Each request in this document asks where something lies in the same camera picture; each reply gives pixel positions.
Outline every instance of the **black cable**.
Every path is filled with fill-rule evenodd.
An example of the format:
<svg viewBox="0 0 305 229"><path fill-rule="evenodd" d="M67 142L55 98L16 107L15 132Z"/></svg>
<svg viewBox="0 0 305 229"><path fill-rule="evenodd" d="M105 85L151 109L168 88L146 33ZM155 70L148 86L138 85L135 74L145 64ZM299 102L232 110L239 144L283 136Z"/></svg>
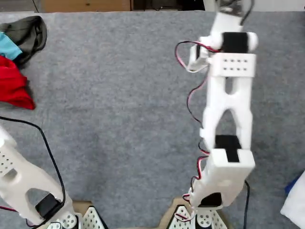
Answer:
<svg viewBox="0 0 305 229"><path fill-rule="evenodd" d="M248 214L249 198L250 198L250 185L246 180L244 181L244 184L247 187L247 198L246 198L246 205L244 207L244 226L243 226L243 229L247 229L247 214Z"/></svg>
<svg viewBox="0 0 305 229"><path fill-rule="evenodd" d="M29 228L34 227L34 225L30 225L30 224L29 224L29 222L28 222L28 220L27 220L27 219L25 219L25 223L26 223L26 225L27 225Z"/></svg>
<svg viewBox="0 0 305 229"><path fill-rule="evenodd" d="M244 25L244 22L246 21L246 19L249 17L250 13L252 12L254 5L255 5L255 0L251 0L250 8L247 11L247 13L244 15L244 17L242 18L240 25Z"/></svg>
<svg viewBox="0 0 305 229"><path fill-rule="evenodd" d="M38 10L38 8L37 8L37 6L36 6L35 1L34 1L34 0L32 0L32 2L33 2L33 5L34 5L34 7L35 7L35 9L36 9L37 13L39 13L39 10Z"/></svg>
<svg viewBox="0 0 305 229"><path fill-rule="evenodd" d="M37 129L39 130L39 132L40 132L40 134L41 134L41 136L42 136L42 138L43 138L43 141L44 141L44 143L45 143L45 145L46 145L46 147L47 147L47 150L48 150L49 156L50 156L50 158L51 158L51 160L52 160L52 163L53 163L53 165L54 165L54 168L55 168L55 170L56 170L58 180L59 180L59 182L60 182L60 184L61 184L62 202L61 202L60 208L59 208L59 209L61 209L61 208L64 206L65 201L66 201L66 191L65 191L64 184L63 184L63 180L62 180L62 178L61 178L61 173L60 173L60 171L59 171L59 169L58 169L58 167L57 167L57 164L56 164L56 162L55 162L54 156L53 156L53 154L52 154L52 152L51 152L51 149L50 149L50 147L49 147L49 143L48 143L47 138L46 138L46 136L44 135L44 132L42 131L42 129L41 129L39 126L37 126L36 124L30 123L30 122L24 121L24 120L13 119L13 118L7 118L7 117L3 117L3 116L0 116L0 119L5 120L5 121L10 121L10 122L16 122L16 123L24 123L24 124L27 124L27 125L31 125L31 126L37 128ZM51 219L51 217L53 217L53 215L50 216L49 219L45 219L41 224L35 225L34 227L32 227L32 229L37 229L37 228L41 227L42 225L46 224L46 223Z"/></svg>
<svg viewBox="0 0 305 229"><path fill-rule="evenodd" d="M186 98L186 108L187 108L187 110L189 111L189 113L191 114L191 116L193 117L193 119L195 119L197 122L199 122L200 125L202 125L202 121L201 121L199 118L196 118L196 117L195 117L195 115L193 114L193 112L192 112L191 109L190 109L189 102L190 102L191 95L192 95L196 90L198 90L200 87L202 87L202 86L204 85L204 83L205 83L205 81L206 81L206 79L207 79L208 71L209 71L209 70L206 71L206 75L205 75L204 79L201 81L201 83L200 83L197 87L193 88L193 89L189 92L189 94L187 95L187 98Z"/></svg>

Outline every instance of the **foot plate with holes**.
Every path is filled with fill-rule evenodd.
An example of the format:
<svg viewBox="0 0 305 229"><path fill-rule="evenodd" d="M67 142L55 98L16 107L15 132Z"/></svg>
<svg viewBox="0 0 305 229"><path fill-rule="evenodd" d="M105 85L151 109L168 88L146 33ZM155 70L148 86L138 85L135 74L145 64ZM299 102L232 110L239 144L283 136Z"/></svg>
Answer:
<svg viewBox="0 0 305 229"><path fill-rule="evenodd" d="M100 217L98 211L95 207L90 206L84 216L81 218L81 214L76 214L78 217L78 226L76 225L75 229L108 229L105 222ZM47 229L65 229L64 225L60 222L51 223Z"/></svg>
<svg viewBox="0 0 305 229"><path fill-rule="evenodd" d="M168 225L164 229L233 229L221 211L208 210L206 208L200 209L197 212L196 217L189 222L181 222L175 217L175 213L188 219L190 218L190 214L188 205L185 201L178 201L178 203L180 204L174 206L175 210L172 211Z"/></svg>

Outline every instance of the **red cloth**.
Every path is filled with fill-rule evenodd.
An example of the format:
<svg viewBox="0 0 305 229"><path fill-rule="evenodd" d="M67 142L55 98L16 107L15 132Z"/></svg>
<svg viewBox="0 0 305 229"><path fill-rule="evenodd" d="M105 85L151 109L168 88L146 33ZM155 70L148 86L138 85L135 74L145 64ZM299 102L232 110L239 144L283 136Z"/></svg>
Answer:
<svg viewBox="0 0 305 229"><path fill-rule="evenodd" d="M15 63L0 56L0 101L34 110L35 103L26 92L27 78Z"/></svg>

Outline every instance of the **wooden surface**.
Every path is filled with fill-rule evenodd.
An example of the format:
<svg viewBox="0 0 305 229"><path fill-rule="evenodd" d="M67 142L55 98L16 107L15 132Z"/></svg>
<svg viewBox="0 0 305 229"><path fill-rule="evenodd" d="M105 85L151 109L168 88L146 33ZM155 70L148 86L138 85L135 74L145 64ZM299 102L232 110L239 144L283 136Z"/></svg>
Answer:
<svg viewBox="0 0 305 229"><path fill-rule="evenodd" d="M130 0L43 0L45 12L130 11Z"/></svg>
<svg viewBox="0 0 305 229"><path fill-rule="evenodd" d="M188 204L186 204L186 202L182 199L182 198L175 198L173 200L173 203L172 205L168 208L168 210L166 211L166 213L163 215L159 225L156 227L156 228L153 228L153 229L167 229L167 226L168 224L170 223L171 219L172 219L172 216L177 208L177 205L184 205L189 214L191 214L191 208ZM228 220L225 218L224 214L222 213L222 211L217 211L219 216L221 217L221 219L223 220L223 222L226 224L227 228L228 229L234 229L232 227L232 225L228 222ZM128 229L147 229L147 228L140 228L140 227L137 227L137 228L128 228Z"/></svg>

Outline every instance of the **gray carpet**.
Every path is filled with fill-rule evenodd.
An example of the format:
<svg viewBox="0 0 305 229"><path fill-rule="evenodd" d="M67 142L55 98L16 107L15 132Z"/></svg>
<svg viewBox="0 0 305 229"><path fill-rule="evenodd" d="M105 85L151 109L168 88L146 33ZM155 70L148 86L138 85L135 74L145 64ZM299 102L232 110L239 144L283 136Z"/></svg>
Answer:
<svg viewBox="0 0 305 229"><path fill-rule="evenodd" d="M0 14L14 21L25 14ZM173 197L196 174L199 126L185 107L201 79L177 64L178 41L208 35L214 14L125 12L45 14L45 49L22 72L34 111L0 104L0 113L45 130L73 199L92 200L111 229L158 224ZM253 153L249 229L296 228L280 215L285 185L305 168L305 15L253 13L245 30L260 39L253 86ZM181 50L187 57L188 48ZM205 90L191 107L201 116ZM39 132L1 122L19 151L52 176ZM225 115L219 132L233 133ZM242 227L245 191L225 209ZM1 212L0 229L24 228Z"/></svg>

